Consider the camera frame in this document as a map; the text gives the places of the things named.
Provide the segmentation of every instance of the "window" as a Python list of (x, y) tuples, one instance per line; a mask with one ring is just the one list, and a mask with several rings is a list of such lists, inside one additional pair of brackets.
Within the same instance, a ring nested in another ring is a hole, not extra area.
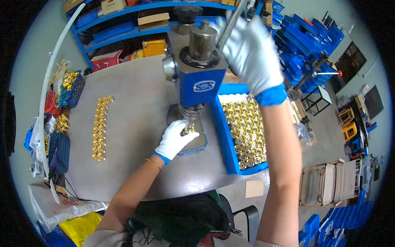
[(343, 55), (336, 62), (337, 70), (343, 73), (342, 79), (347, 84), (365, 64), (366, 58), (358, 47), (351, 42)]

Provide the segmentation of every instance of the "grey tabletop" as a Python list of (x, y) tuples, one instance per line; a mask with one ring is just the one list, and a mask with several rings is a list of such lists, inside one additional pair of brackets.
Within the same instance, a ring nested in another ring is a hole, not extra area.
[[(109, 202), (122, 183), (152, 155), (166, 129), (169, 105), (178, 101), (165, 80), (163, 56), (119, 64), (86, 76), (78, 106), (70, 112), (70, 159), (66, 178), (78, 197)], [(106, 160), (92, 160), (92, 132), (98, 98), (113, 95), (106, 127)], [(226, 173), (209, 105), (201, 114), (204, 150), (176, 156), (155, 179), (145, 200), (187, 196), (217, 189), (248, 176)]]

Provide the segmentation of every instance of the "yellow plastic bag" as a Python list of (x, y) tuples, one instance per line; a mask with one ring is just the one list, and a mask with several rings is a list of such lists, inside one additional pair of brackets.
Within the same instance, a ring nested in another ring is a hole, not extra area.
[(85, 238), (93, 233), (101, 220), (102, 216), (100, 214), (90, 212), (84, 216), (65, 221), (59, 226), (77, 247), (82, 247)]

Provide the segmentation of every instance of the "human hand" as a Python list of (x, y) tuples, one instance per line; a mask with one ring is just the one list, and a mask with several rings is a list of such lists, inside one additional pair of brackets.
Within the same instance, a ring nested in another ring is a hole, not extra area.
[(166, 164), (174, 159), (174, 157), (183, 149), (188, 143), (199, 136), (198, 132), (192, 132), (185, 136), (181, 136), (181, 131), (188, 125), (187, 120), (177, 120), (172, 122), (165, 130), (162, 136), (162, 141), (155, 149), (154, 154), (158, 155)]
[[(230, 19), (231, 11), (226, 12)], [(226, 22), (211, 24), (221, 37)], [(281, 104), (287, 97), (276, 45), (259, 17), (249, 23), (239, 17), (222, 51), (232, 72), (247, 84), (259, 104)]]

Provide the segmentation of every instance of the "white tube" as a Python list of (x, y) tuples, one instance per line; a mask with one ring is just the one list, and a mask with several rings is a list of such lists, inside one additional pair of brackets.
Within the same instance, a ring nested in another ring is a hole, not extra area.
[[(41, 100), (40, 100), (40, 110), (38, 112), (38, 121), (39, 121), (39, 140), (40, 143), (44, 144), (44, 106), (45, 106), (45, 98), (47, 95), (47, 89), (48, 89), (48, 82), (49, 82), (49, 74), (52, 71), (53, 64), (55, 62), (56, 55), (58, 54), (60, 45), (62, 44), (64, 37), (66, 36), (67, 32), (69, 31), (71, 25), (77, 18), (78, 14), (81, 12), (81, 10), (85, 7), (85, 4), (82, 3), (77, 10), (74, 12), (73, 16), (71, 19), (67, 22), (67, 25), (64, 27), (63, 32), (60, 34), (60, 37), (58, 39), (58, 42), (55, 45), (55, 48), (53, 49), (51, 58), (49, 59), (49, 64), (47, 67), (47, 72), (45, 73), (44, 77), (44, 82), (43, 82), (43, 89), (41, 91)], [(41, 149), (41, 158), (43, 159), (44, 163), (44, 170), (45, 170), (45, 177), (48, 178), (49, 174), (49, 165), (48, 165), (48, 160), (45, 156), (45, 145), (40, 145)]]

